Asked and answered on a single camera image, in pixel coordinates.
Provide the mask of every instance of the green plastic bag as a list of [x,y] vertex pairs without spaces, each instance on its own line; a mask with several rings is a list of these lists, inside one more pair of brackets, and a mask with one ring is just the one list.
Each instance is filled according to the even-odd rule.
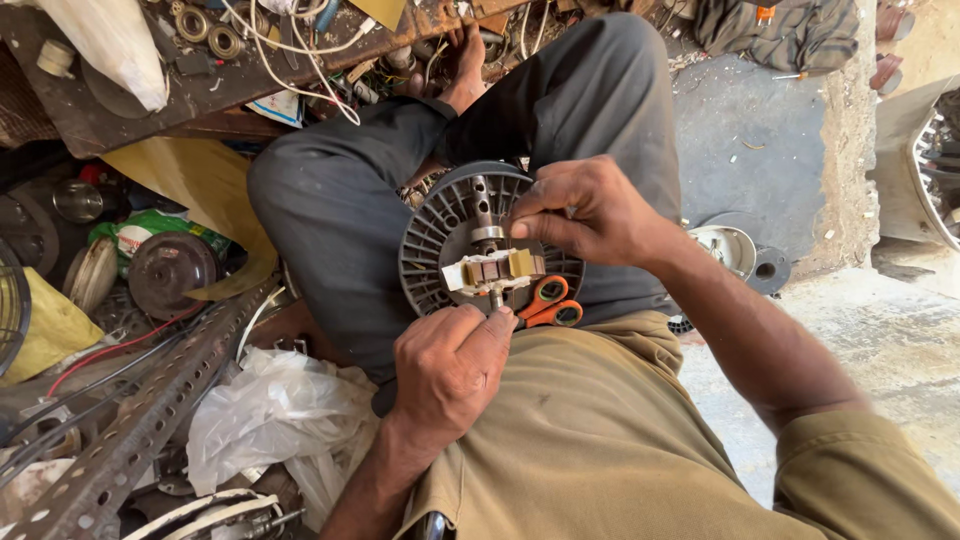
[[101,223],[90,231],[86,243],[92,244],[101,236],[113,238],[117,246],[117,273],[121,278],[126,279],[127,267],[130,266],[130,260],[137,248],[154,234],[167,231],[182,231],[199,236],[210,244],[220,260],[224,259],[230,245],[230,239],[226,236],[217,234],[203,225],[187,221],[178,214],[163,213],[157,209],[132,213],[123,223]]

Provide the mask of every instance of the man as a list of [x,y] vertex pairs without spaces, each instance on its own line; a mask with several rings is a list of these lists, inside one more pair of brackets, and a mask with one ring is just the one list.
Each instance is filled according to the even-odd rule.
[[[476,27],[452,40],[459,71],[439,100],[288,135],[250,173],[312,313],[380,387],[379,434],[322,538],[390,538],[430,511],[460,540],[960,538],[960,504],[830,352],[677,226],[669,76],[649,24],[584,21],[482,96]],[[506,225],[588,262],[578,329],[513,333],[507,308],[415,320],[394,190],[431,152],[531,157],[537,182]],[[677,381],[666,292],[779,438],[774,510]]]

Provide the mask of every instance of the fingernail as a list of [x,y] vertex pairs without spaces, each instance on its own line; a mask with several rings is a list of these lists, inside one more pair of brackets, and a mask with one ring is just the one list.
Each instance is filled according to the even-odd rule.
[[510,236],[514,238],[526,238],[530,233],[530,228],[524,223],[514,223],[510,228]]

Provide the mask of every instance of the red wire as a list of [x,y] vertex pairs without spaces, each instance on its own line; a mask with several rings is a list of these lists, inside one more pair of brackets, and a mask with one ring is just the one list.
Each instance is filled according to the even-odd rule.
[[181,313],[180,315],[177,315],[177,316],[174,317],[173,319],[170,319],[169,321],[167,321],[167,322],[163,323],[162,325],[156,327],[156,329],[153,330],[153,331],[151,331],[150,333],[147,333],[147,334],[145,334],[145,335],[141,335],[140,337],[137,337],[136,339],[131,339],[130,341],[124,341],[123,343],[118,343],[118,344],[116,344],[116,345],[112,345],[112,346],[110,346],[110,347],[106,347],[105,349],[100,349],[100,350],[98,350],[98,351],[94,351],[93,353],[90,353],[89,355],[85,356],[84,359],[82,359],[82,360],[80,360],[79,362],[77,362],[77,363],[73,364],[72,366],[70,366],[70,369],[68,369],[68,370],[66,370],[65,372],[63,372],[63,375],[61,375],[60,378],[57,379],[57,380],[53,383],[52,386],[50,386],[50,389],[47,390],[47,397],[48,397],[48,398],[49,398],[49,397],[52,397],[52,396],[54,395],[54,390],[57,389],[57,386],[60,386],[60,383],[63,382],[64,379],[66,379],[67,377],[69,377],[71,373],[73,373],[73,372],[77,371],[78,369],[86,366],[86,364],[90,363],[90,360],[92,360],[93,358],[96,358],[96,357],[98,357],[98,356],[103,356],[103,355],[105,355],[106,353],[109,353],[110,351],[116,351],[117,349],[123,349],[124,347],[126,347],[126,346],[128,346],[128,345],[132,345],[132,344],[134,344],[134,343],[136,343],[136,342],[138,342],[138,341],[143,341],[144,339],[150,337],[151,335],[154,335],[155,333],[157,333],[157,332],[159,332],[159,331],[167,328],[168,326],[176,323],[176,322],[179,321],[181,318],[183,318],[184,315],[187,315],[188,313],[192,312],[194,309],[196,309],[197,307],[202,306],[203,304],[204,304],[203,302],[198,302],[195,306],[191,307],[191,308],[188,309],[187,311],[184,311],[184,312]]

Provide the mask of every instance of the dark gray trousers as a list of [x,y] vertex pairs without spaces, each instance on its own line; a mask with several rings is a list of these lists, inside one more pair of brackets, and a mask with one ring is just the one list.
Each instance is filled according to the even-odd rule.
[[[253,209],[333,343],[396,395],[394,340],[416,318],[397,274],[411,216],[395,190],[436,150],[444,164],[530,157],[530,169],[611,154],[644,199],[680,221],[671,85],[663,41],[628,13],[585,20],[522,63],[462,116],[393,98],[277,139],[248,174]],[[642,309],[674,314],[660,282],[590,264],[581,326]]]

